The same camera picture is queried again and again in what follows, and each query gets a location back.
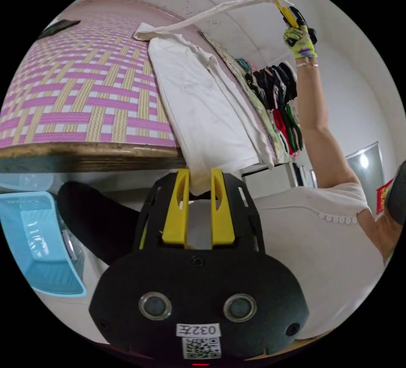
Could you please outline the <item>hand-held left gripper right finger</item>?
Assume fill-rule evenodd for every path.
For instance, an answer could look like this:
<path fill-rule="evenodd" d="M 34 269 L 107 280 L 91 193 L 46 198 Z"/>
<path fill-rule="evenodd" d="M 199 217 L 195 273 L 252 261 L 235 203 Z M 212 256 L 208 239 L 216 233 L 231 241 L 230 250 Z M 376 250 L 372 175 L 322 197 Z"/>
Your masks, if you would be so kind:
<path fill-rule="evenodd" d="M 211 169 L 211 245 L 230 246 L 235 234 L 225 179 L 221 169 Z"/>

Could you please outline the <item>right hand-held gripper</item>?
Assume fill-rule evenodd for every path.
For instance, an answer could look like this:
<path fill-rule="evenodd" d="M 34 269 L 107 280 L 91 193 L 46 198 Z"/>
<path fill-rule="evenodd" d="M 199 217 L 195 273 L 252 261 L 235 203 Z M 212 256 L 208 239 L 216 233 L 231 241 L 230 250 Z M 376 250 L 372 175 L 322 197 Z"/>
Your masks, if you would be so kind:
<path fill-rule="evenodd" d="M 314 28 L 309 27 L 307 24 L 307 21 L 303 17 L 303 15 L 300 13 L 300 11 L 291 6 L 291 7 L 283 7 L 278 0 L 275 0 L 276 6 L 279 9 L 280 13 L 283 16 L 284 22 L 294 28 L 300 28 L 301 26 L 306 26 L 308 29 L 308 33 L 310 36 L 310 39 L 313 44 L 317 43 L 317 36 L 316 36 L 316 30 Z"/>

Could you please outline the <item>person's right hand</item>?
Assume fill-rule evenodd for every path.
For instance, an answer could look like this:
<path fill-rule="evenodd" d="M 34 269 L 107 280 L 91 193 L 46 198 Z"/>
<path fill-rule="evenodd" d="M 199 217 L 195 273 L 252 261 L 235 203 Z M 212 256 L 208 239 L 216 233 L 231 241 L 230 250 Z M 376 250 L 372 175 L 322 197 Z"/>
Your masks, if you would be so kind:
<path fill-rule="evenodd" d="M 295 59 L 317 58 L 314 43 L 309 28 L 301 25 L 299 28 L 288 27 L 283 36 L 284 42 L 290 48 Z"/>

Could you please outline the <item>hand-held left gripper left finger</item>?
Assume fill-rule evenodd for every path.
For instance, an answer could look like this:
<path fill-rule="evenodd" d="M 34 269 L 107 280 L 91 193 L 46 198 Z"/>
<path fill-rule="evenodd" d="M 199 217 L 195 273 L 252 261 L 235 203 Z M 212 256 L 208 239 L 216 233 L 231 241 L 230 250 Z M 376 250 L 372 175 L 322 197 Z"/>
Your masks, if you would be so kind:
<path fill-rule="evenodd" d="M 167 245 L 187 246 L 189 179 L 189 169 L 178 170 L 162 231 L 162 240 Z"/>

